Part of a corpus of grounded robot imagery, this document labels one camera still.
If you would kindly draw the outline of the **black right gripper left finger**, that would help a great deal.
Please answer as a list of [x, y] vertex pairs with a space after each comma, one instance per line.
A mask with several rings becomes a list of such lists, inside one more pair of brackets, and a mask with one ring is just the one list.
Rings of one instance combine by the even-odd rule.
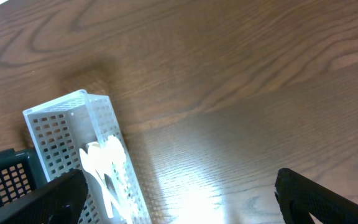
[[74, 169], [0, 208], [0, 224], [77, 224], [88, 196], [84, 173]]

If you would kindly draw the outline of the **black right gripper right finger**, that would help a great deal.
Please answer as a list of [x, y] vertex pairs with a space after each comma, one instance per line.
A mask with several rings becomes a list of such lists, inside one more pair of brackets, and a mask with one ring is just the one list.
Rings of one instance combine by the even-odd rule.
[[275, 197], [286, 224], [358, 223], [358, 204], [289, 169], [278, 171]]

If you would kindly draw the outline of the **white plastic spoon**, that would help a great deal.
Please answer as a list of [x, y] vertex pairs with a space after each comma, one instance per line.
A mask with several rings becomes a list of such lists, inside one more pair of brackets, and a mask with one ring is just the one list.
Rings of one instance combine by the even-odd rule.
[[104, 149], [101, 149], [99, 143], [96, 141], [89, 142], [88, 144], [86, 144], [86, 150], [84, 151], [87, 153], [88, 157], [93, 162], [93, 166], [99, 174], [101, 180], [116, 200], [112, 208], [115, 208], [119, 213], [121, 213], [121, 206], [119, 205], [117, 198], [112, 193], [112, 188], [108, 187], [108, 180], [106, 178], [109, 177], [108, 153]]
[[93, 166], [93, 162], [90, 160], [87, 153], [82, 148], [79, 148], [79, 154], [80, 154], [81, 165], [82, 165], [83, 169], [87, 173], [89, 173], [92, 177], [94, 177], [96, 179], [98, 185], [101, 187], [104, 207], [105, 207], [106, 214], [107, 214], [108, 218], [113, 218], [114, 213], [113, 213], [112, 206], [113, 206], [114, 202], [116, 202], [115, 198], [111, 195], [110, 191], [108, 190], [106, 185], [101, 180], [99, 174], [97, 173], [96, 169]]
[[133, 206], [129, 178], [126, 173], [127, 157], [121, 141], [114, 135], [108, 136], [106, 141], [108, 153], [109, 176], [115, 188], [119, 205], [124, 212], [126, 220], [132, 220]]

